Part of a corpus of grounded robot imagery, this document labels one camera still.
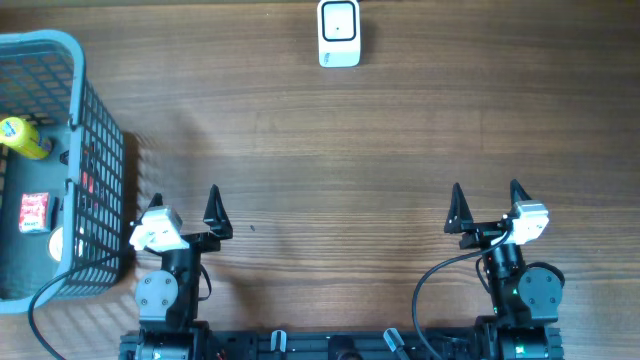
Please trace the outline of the red white snack packet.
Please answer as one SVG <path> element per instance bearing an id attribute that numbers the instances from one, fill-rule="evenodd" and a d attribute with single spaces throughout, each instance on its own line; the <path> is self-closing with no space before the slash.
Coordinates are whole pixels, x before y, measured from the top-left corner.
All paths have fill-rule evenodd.
<path id="1" fill-rule="evenodd" d="M 48 192 L 24 193 L 19 213 L 19 231 L 24 234 L 50 230 L 51 195 Z"/>

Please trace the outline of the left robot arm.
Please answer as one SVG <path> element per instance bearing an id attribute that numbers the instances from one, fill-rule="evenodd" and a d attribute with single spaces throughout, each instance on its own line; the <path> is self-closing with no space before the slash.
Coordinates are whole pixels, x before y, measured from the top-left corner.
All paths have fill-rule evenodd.
<path id="1" fill-rule="evenodd" d="M 221 242 L 233 237 L 233 227 L 217 185 L 212 185 L 203 223 L 207 230 L 183 235 L 182 220 L 157 193 L 133 221 L 129 243 L 136 251 L 161 258 L 161 267 L 138 282 L 135 302 L 139 309 L 139 332 L 120 344 L 121 359 L 214 359 L 215 344 L 209 324 L 199 321 L 200 279 L 211 289 L 210 277 L 201 263 L 204 253 L 218 252 Z"/>

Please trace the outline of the yellow mentos gum bottle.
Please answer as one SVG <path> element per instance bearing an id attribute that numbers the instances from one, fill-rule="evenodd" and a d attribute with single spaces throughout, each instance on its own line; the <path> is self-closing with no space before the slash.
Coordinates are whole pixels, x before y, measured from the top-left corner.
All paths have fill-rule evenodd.
<path id="1" fill-rule="evenodd" d="M 34 125 L 19 117 L 1 121 L 1 143 L 32 160 L 42 160 L 52 151 L 51 141 L 43 137 Z"/>

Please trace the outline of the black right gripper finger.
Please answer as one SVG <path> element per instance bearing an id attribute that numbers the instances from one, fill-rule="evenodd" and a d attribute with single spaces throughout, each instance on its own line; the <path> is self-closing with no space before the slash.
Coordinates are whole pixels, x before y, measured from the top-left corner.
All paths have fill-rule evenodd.
<path id="1" fill-rule="evenodd" d="M 522 187 L 522 185 L 517 179 L 513 179 L 510 182 L 510 199 L 511 199 L 512 206 L 514 206 L 516 203 L 519 203 L 519 202 L 531 200 L 531 197 L 524 190 L 524 188 Z"/>
<path id="2" fill-rule="evenodd" d="M 470 232 L 474 224 L 473 216 L 459 183 L 452 187 L 451 204 L 444 225 L 444 232 L 457 234 Z"/>

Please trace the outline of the round tin can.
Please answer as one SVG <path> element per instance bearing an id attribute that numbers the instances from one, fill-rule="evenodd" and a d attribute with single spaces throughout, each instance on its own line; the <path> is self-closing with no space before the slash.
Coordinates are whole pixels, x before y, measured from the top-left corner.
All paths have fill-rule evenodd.
<path id="1" fill-rule="evenodd" d="M 48 240 L 48 251 L 49 256 L 56 262 L 60 262 L 62 260 L 63 248 L 64 248 L 64 235 L 63 235 L 63 227 L 56 227 L 50 234 Z M 84 255 L 84 242 L 79 240 L 78 243 L 74 246 L 75 254 L 79 257 Z"/>

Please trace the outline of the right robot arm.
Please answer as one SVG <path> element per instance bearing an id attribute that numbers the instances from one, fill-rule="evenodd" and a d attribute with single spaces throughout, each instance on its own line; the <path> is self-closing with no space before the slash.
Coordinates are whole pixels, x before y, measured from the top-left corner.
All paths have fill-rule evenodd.
<path id="1" fill-rule="evenodd" d="M 556 267 L 526 263 L 522 246 L 538 239 L 549 224 L 549 210 L 532 199 L 517 180 L 510 183 L 511 209 L 493 222 L 476 222 L 461 186 L 452 187 L 444 225 L 460 234 L 462 250 L 476 250 L 484 266 L 486 291 L 494 314 L 479 316 L 465 331 L 454 359 L 561 359 L 558 308 L 565 278 Z"/>

